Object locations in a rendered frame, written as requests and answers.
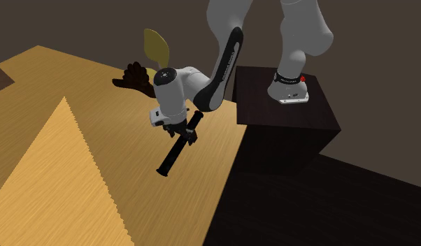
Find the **long black cylinder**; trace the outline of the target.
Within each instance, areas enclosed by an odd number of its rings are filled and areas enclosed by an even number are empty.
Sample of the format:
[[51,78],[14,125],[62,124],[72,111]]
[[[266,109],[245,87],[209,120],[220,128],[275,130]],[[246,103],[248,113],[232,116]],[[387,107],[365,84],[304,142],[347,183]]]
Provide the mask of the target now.
[[177,141],[174,143],[173,147],[170,149],[166,158],[161,163],[160,167],[157,169],[157,172],[167,177],[171,167],[174,165],[176,159],[182,152],[184,146],[188,143],[191,145],[197,140],[197,133],[195,131],[198,123],[204,117],[204,114],[201,111],[195,110],[190,121],[187,122],[185,127],[185,134],[180,133]]

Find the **dark brown fan-shaped figure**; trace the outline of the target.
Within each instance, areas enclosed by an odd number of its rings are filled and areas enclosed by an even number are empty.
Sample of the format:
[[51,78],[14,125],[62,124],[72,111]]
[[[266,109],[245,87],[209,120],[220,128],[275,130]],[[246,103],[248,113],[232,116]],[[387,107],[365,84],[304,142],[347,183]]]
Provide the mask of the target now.
[[147,69],[141,66],[137,61],[133,64],[128,64],[122,78],[113,78],[112,83],[116,87],[134,89],[152,99],[156,98],[154,87],[150,83],[150,76],[148,75]]

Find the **olive yellow leaf-shaped object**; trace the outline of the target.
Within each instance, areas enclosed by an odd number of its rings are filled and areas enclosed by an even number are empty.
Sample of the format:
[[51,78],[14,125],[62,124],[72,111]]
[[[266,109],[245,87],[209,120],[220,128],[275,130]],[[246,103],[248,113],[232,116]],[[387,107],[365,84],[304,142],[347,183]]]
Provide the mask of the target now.
[[144,29],[143,50],[146,57],[155,63],[154,66],[147,67],[150,84],[153,84],[156,72],[169,66],[169,46],[164,38],[155,30]]

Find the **dark robot stand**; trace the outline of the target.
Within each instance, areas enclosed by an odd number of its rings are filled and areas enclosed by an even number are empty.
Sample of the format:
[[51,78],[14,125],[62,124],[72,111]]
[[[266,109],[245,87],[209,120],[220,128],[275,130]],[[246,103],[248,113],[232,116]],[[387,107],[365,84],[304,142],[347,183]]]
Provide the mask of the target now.
[[304,76],[308,102],[283,105],[267,93],[275,72],[269,67],[236,67],[236,120],[246,129],[232,173],[294,175],[341,131],[314,75]]

